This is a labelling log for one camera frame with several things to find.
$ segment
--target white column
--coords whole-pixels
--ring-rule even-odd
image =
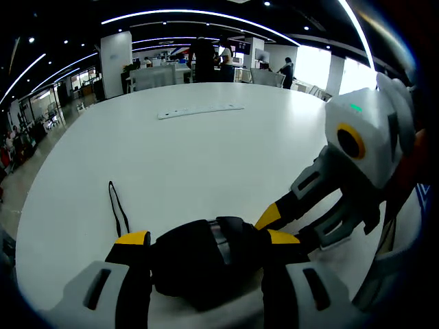
[[[326,92],[336,96],[340,92],[344,70],[344,58],[332,55]]]
[[[101,66],[105,97],[123,94],[121,73],[125,65],[132,64],[132,37],[121,32],[101,39]]]
[[[71,94],[71,79],[70,79],[70,77],[66,78],[65,83],[66,83],[66,89],[67,89],[67,96],[70,97],[70,94]]]
[[[265,42],[264,40],[258,38],[246,38],[245,41],[250,43],[250,55],[244,55],[244,66],[246,66],[247,69],[250,69],[252,67],[256,67],[256,60],[254,58],[256,48],[264,50]]]
[[[16,125],[17,127],[20,127],[20,121],[19,121],[19,112],[20,112],[20,104],[18,99],[14,100],[11,103],[10,108],[10,123],[11,123],[11,129]]]

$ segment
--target led strip light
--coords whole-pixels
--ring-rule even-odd
[[[47,80],[50,80],[51,78],[53,78],[55,75],[59,74],[60,72],[63,72],[65,69],[68,69],[70,66],[75,65],[76,63],[81,62],[82,60],[86,60],[87,58],[97,55],[97,53],[92,53],[91,55],[88,55],[84,58],[81,58],[80,60],[77,60],[76,62],[73,62],[69,65],[67,65],[66,67],[63,67],[62,69],[60,69],[58,72],[55,72],[54,74],[52,74],[50,77],[48,77],[46,80],[44,80],[43,82],[41,82],[37,87],[35,87],[34,89],[32,89],[32,92],[34,92],[35,90],[37,90],[38,88],[41,87],[42,84],[44,84]]]
[[[273,29],[270,29],[269,27],[263,26],[261,24],[252,22],[252,21],[248,21],[246,19],[241,19],[239,17],[235,17],[235,16],[231,16],[231,15],[226,15],[226,14],[220,14],[219,12],[207,12],[205,10],[192,10],[192,9],[160,9],[160,10],[149,10],[147,12],[135,12],[134,14],[128,14],[128,15],[123,15],[123,16],[119,16],[119,17],[115,17],[113,19],[108,19],[107,21],[103,21],[101,22],[102,25],[111,23],[111,22],[115,22],[115,21],[119,21],[121,19],[128,19],[130,17],[136,17],[136,16],[141,16],[141,15],[148,15],[148,14],[169,14],[169,13],[173,13],[173,12],[177,12],[177,13],[183,13],[183,14],[203,14],[203,15],[211,15],[211,16],[217,16],[217,17],[222,17],[225,19],[232,19],[234,21],[239,21],[241,23],[246,23],[246,24],[250,24],[253,26],[256,26],[260,29],[264,29],[265,31],[269,31],[273,34],[276,34],[277,36],[280,36],[281,38],[284,38],[285,40],[288,40],[292,43],[294,43],[295,45],[300,46],[300,43],[294,41],[291,38],[288,38],[287,36],[283,35],[282,33],[279,33],[277,31],[274,31]]]
[[[175,48],[175,46],[186,46],[186,47],[188,47],[190,45],[179,43],[177,45],[170,44],[170,45],[160,45],[160,46],[151,46],[151,47],[138,48],[138,49],[133,49],[132,51],[139,51],[139,50],[144,50],[144,49],[153,49],[153,48],[159,48],[159,47]]]
[[[354,12],[352,11],[351,7],[349,7],[349,4],[346,2],[346,0],[338,0],[340,2],[340,5],[342,5],[344,11],[348,14],[349,19],[351,20],[352,24],[354,25],[355,29],[357,30],[357,33],[359,35],[359,38],[361,39],[361,43],[363,44],[364,51],[366,52],[366,55],[368,56],[368,61],[370,68],[375,71],[375,65],[373,62],[372,52],[370,51],[370,47],[368,44],[368,41],[366,39],[366,35],[363,32],[363,29],[361,28],[361,25],[359,24],[359,21],[357,20],[357,17],[355,17]]]
[[[140,42],[147,42],[147,41],[160,41],[160,40],[171,40],[171,39],[196,39],[196,38],[197,38],[196,36],[170,36],[168,38],[155,38],[155,39],[134,41],[134,42],[132,42],[132,44],[140,43]],[[204,39],[219,41],[219,39],[217,39],[217,38],[204,38]]]
[[[56,80],[54,81],[54,84],[55,84],[56,82],[60,81],[62,78],[68,76],[70,73],[73,73],[73,72],[75,72],[75,71],[77,71],[77,70],[79,70],[79,69],[80,69],[80,68],[78,67],[77,69],[74,69],[74,70],[68,72],[67,74],[64,74],[62,77],[59,77],[58,79],[56,79]]]
[[[195,21],[167,21],[168,23],[190,23],[190,24],[206,24],[204,22],[195,22]],[[131,28],[133,27],[140,27],[140,26],[146,26],[146,25],[153,25],[153,24],[163,24],[162,21],[160,22],[151,22],[151,23],[142,23],[142,24],[136,24],[136,25],[130,25]],[[267,39],[267,41],[271,41],[274,42],[273,39],[270,39],[266,36],[262,36],[258,33],[254,33],[251,31],[248,31],[246,29],[239,29],[238,27],[233,27],[233,26],[229,26],[229,25],[223,25],[223,24],[216,24],[216,23],[210,23],[211,26],[218,26],[218,27],[225,27],[226,29],[236,29],[237,31],[243,32],[243,33],[247,33],[247,34],[252,34],[254,36],[258,36],[259,38],[262,39]]]
[[[11,84],[11,87],[9,87],[9,89],[6,90],[6,93],[3,95],[3,98],[0,101],[1,102],[5,99],[5,97],[9,94],[9,92],[12,90],[12,88],[14,88],[14,86],[16,85],[16,83],[26,74],[26,72],[28,72],[36,63],[38,63],[38,61],[43,58],[44,56],[46,56],[46,54],[44,53],[43,55],[41,55],[40,57],[38,57],[32,64],[30,64],[27,69],[25,69],[20,75],[19,77],[14,81],[13,84]]]

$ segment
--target computer monitor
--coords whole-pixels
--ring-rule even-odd
[[[262,49],[257,49],[254,53],[255,60],[260,60],[261,62],[268,63],[270,61],[270,53],[267,51],[264,51]]]

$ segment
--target window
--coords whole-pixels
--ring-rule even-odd
[[[376,87],[377,72],[356,60],[346,58],[339,95],[363,88],[375,89]]]
[[[331,52],[319,48],[300,46],[294,77],[298,80],[326,89],[331,65]]]
[[[81,89],[81,81],[80,81],[80,76],[79,75],[74,75],[70,79],[71,79],[71,88],[73,90]]]

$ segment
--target white table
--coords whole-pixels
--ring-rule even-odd
[[[165,110],[227,103],[245,109],[157,119]],[[268,86],[185,84],[93,106],[54,147],[26,199],[16,246],[22,293],[34,308],[52,308],[68,281],[92,261],[105,259],[117,238],[109,180],[132,231],[151,231],[152,243],[196,219],[234,215],[256,223],[326,143],[323,105],[311,95]],[[311,221],[336,199],[332,194],[288,230]],[[382,221],[369,236],[362,228],[349,242],[313,254],[335,270],[351,298],[373,260]],[[260,319],[262,310],[259,288],[201,314],[153,290],[149,323],[150,328],[219,328],[249,315]]]

